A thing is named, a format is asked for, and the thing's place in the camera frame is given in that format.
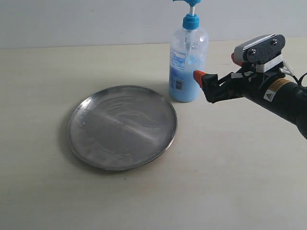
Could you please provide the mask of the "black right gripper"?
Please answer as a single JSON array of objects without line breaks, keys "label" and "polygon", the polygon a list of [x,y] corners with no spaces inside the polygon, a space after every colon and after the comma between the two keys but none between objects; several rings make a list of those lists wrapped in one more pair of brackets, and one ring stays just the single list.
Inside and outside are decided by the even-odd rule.
[{"label": "black right gripper", "polygon": [[195,70],[193,78],[201,85],[206,100],[210,103],[216,103],[242,97],[249,99],[260,97],[271,83],[277,79],[284,79],[285,74],[277,70],[256,73],[244,72],[240,69],[218,80],[217,74],[206,74],[203,71]]}]

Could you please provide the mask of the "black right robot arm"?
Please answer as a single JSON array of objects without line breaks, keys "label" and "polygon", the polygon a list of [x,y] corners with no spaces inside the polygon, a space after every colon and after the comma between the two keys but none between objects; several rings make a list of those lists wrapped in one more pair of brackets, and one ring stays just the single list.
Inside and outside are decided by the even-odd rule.
[{"label": "black right robot arm", "polygon": [[247,98],[286,121],[307,136],[307,93],[281,72],[231,72],[223,78],[200,70],[193,73],[205,98],[210,103]]}]

